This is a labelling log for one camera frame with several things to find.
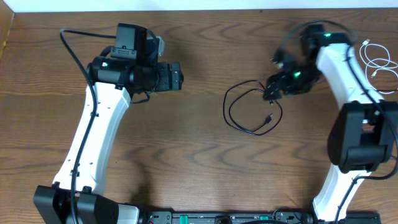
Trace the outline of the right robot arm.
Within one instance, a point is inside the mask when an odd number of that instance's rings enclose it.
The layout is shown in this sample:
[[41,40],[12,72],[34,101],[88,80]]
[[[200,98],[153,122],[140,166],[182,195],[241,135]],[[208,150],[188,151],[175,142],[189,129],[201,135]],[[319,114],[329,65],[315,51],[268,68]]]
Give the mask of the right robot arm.
[[346,210],[360,184],[397,148],[397,103],[386,101],[366,82],[354,52],[356,36],[341,26],[328,32],[323,21],[294,29],[304,56],[298,62],[280,44],[273,61],[279,72],[268,78],[264,99],[308,93],[325,77],[339,113],[327,140],[331,165],[320,193],[312,202],[314,223],[346,222]]

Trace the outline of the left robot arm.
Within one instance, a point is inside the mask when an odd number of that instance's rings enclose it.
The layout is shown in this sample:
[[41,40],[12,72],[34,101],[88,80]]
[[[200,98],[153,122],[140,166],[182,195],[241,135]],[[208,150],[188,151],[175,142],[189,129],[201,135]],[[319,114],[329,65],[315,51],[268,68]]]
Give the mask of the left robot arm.
[[85,105],[72,145],[52,185],[34,205],[45,223],[147,223],[141,208],[104,196],[106,169],[120,122],[134,95],[178,91],[178,63],[160,62],[164,41],[145,27],[120,23],[115,43],[87,66]]

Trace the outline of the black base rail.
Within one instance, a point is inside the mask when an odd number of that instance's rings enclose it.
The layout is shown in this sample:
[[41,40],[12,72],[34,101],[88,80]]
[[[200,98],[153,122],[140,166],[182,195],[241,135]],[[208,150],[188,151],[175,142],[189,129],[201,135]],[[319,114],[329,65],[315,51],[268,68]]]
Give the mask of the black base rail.
[[137,224],[243,224],[243,223],[341,223],[341,224],[381,224],[377,212],[340,212],[324,215],[311,207],[298,209],[281,207],[273,211],[175,211],[172,209],[142,210]]

